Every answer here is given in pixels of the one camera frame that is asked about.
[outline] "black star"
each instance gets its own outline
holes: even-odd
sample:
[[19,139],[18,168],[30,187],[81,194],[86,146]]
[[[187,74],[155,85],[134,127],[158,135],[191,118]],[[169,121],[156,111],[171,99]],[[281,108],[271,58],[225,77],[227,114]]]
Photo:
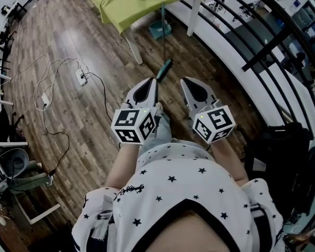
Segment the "black star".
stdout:
[[170,180],[170,181],[173,183],[176,179],[175,179],[174,176],[170,176],[170,177],[168,178],[168,180]]
[[222,213],[220,217],[222,217],[223,219],[226,219],[228,216],[226,215],[226,213]]
[[139,224],[141,224],[140,219],[134,219],[133,224],[135,224],[137,227]]

